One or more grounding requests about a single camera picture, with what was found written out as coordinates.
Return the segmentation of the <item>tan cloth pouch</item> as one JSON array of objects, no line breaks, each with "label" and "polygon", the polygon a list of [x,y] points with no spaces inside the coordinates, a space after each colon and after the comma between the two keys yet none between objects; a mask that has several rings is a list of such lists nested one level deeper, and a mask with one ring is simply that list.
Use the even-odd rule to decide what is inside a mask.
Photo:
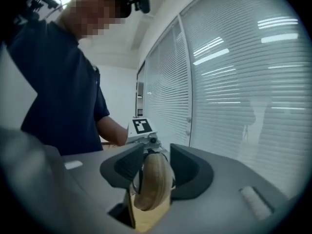
[{"label": "tan cloth pouch", "polygon": [[147,153],[130,186],[134,206],[142,211],[154,210],[171,195],[174,180],[167,157],[161,152]]}]

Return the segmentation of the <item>person's left forearm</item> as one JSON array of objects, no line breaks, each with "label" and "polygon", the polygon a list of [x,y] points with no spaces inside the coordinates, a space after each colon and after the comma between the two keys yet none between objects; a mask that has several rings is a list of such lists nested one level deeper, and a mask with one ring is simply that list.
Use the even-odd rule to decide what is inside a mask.
[{"label": "person's left forearm", "polygon": [[128,130],[119,125],[111,117],[103,117],[96,123],[96,127],[99,135],[111,144],[117,146],[126,144]]}]

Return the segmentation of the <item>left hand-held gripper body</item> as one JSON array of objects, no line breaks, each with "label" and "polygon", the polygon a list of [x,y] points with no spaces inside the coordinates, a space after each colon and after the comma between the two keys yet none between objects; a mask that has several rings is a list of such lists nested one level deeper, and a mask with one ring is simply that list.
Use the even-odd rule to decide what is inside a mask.
[{"label": "left hand-held gripper body", "polygon": [[163,153],[168,151],[158,139],[154,124],[146,117],[133,118],[127,127],[128,134],[126,144],[137,143],[143,145],[143,153]]}]

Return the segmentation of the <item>person's dark shirt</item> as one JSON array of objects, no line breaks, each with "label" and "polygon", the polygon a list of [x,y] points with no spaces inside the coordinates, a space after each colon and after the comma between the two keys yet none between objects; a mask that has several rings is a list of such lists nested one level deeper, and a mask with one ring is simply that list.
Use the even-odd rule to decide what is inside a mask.
[{"label": "person's dark shirt", "polygon": [[21,126],[63,156],[102,149],[96,124],[109,115],[100,73],[78,41],[54,22],[24,24],[8,52],[37,92]]}]

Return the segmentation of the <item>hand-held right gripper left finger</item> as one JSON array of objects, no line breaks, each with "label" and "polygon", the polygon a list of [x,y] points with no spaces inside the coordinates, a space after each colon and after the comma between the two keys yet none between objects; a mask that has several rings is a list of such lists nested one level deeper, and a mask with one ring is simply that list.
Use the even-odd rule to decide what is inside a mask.
[{"label": "hand-held right gripper left finger", "polygon": [[65,168],[51,146],[0,127],[0,177],[14,234],[137,234],[113,218]]}]

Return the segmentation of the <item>black body-worn device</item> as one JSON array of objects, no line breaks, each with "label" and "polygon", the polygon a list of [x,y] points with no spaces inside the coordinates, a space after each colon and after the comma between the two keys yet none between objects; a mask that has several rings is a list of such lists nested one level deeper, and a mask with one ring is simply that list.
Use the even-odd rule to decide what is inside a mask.
[{"label": "black body-worn device", "polygon": [[38,21],[40,19],[39,12],[43,7],[47,7],[50,12],[46,17],[49,17],[53,12],[61,8],[60,0],[27,0],[19,11],[18,15],[13,20],[14,25],[24,24],[28,21]]}]

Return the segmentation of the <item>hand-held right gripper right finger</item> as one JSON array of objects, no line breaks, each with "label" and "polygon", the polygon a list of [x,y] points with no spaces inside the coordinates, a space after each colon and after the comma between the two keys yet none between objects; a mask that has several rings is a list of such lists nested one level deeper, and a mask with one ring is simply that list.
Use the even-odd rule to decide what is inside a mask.
[{"label": "hand-held right gripper right finger", "polygon": [[176,188],[151,234],[271,234],[293,206],[234,158],[179,144],[170,155]]}]

